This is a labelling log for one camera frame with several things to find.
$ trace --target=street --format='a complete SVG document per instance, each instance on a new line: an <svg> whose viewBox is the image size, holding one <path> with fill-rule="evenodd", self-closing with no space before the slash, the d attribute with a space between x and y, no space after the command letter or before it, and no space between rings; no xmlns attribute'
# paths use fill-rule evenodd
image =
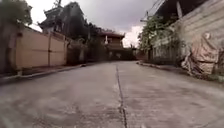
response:
<svg viewBox="0 0 224 128"><path fill-rule="evenodd" d="M223 128L218 84L135 62L0 87L0 128Z"/></svg>

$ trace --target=road seam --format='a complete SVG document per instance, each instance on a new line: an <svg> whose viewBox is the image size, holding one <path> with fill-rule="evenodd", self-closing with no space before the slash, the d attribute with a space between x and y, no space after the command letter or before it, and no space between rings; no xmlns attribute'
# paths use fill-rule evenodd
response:
<svg viewBox="0 0 224 128"><path fill-rule="evenodd" d="M126 115L126 110L124 107L124 96L123 96L123 92L122 92L122 88L121 88L121 83L120 83L120 76L119 76L119 69L118 69L118 65L116 65L116 79L117 79L117 84L119 87L119 93L120 93L120 111L122 114L122 118L123 118L123 122L124 122L124 127L128 128L128 124L127 124L127 115Z"/></svg>

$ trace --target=sky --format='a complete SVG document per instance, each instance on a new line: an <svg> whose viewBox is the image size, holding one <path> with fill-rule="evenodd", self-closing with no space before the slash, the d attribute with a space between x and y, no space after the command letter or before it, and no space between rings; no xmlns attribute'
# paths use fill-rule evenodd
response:
<svg viewBox="0 0 224 128"><path fill-rule="evenodd" d="M72 0L62 0L62 6ZM53 7L55 0L27 0L32 6L31 16L33 19L32 28L37 27L37 22L45 20L44 10ZM108 28L120 33L126 33L123 44L129 47L130 44L137 46L137 36L142 30L143 23L140 19L145 16L155 0L76 0L89 22L102 28Z"/></svg>

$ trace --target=road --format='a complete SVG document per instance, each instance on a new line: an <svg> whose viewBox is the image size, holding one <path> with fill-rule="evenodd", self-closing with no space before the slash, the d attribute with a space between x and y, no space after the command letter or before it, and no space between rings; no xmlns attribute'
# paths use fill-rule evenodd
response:
<svg viewBox="0 0 224 128"><path fill-rule="evenodd" d="M0 87L0 128L223 128L219 85L134 62Z"/></svg>

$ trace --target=wall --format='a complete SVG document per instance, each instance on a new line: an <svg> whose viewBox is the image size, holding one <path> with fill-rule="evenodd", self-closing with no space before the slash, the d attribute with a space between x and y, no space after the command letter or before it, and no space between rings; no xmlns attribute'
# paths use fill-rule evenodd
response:
<svg viewBox="0 0 224 128"><path fill-rule="evenodd" d="M25 28L11 50L11 64L16 70L66 64L67 42Z"/></svg>
<svg viewBox="0 0 224 128"><path fill-rule="evenodd" d="M186 47L182 55L188 53L189 46L196 36L209 33L210 42L223 48L224 41L224 0L208 0L199 8L180 19L176 25L180 26L180 37Z"/></svg>
<svg viewBox="0 0 224 128"><path fill-rule="evenodd" d="M10 24L0 24L0 74L8 73L11 70L9 64L9 45L15 42L16 27Z"/></svg>
<svg viewBox="0 0 224 128"><path fill-rule="evenodd" d="M209 33L209 41L216 45L220 50L224 49L224 0L208 0L203 5L185 15L174 23L182 43L178 51L169 49L171 45L169 37L155 41L153 46L153 59L173 61L170 55L178 53L175 61L184 60L188 55L190 46L195 38Z"/></svg>

